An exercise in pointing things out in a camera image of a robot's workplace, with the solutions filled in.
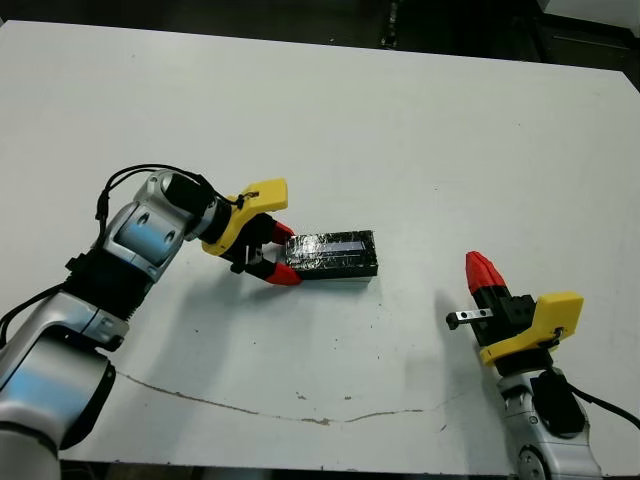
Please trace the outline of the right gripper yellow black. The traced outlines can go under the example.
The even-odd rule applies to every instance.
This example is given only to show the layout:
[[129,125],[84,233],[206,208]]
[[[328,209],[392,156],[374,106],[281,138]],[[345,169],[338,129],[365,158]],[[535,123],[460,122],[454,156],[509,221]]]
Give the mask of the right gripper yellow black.
[[514,296],[495,265],[478,251],[466,254],[465,272],[476,308],[449,313],[448,328],[469,324],[482,363],[500,373],[549,367],[550,351],[575,333],[584,298],[575,292],[538,299]]

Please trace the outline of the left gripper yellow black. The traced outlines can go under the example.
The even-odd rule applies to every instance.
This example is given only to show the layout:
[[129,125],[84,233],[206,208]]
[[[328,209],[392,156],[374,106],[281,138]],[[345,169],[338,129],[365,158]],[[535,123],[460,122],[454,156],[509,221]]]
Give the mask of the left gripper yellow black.
[[271,216],[287,207],[285,179],[250,184],[240,194],[216,204],[213,220],[201,234],[203,251],[229,261],[234,273],[246,272],[273,285],[299,285],[302,278],[295,270],[262,254],[264,245],[285,245],[295,235]]

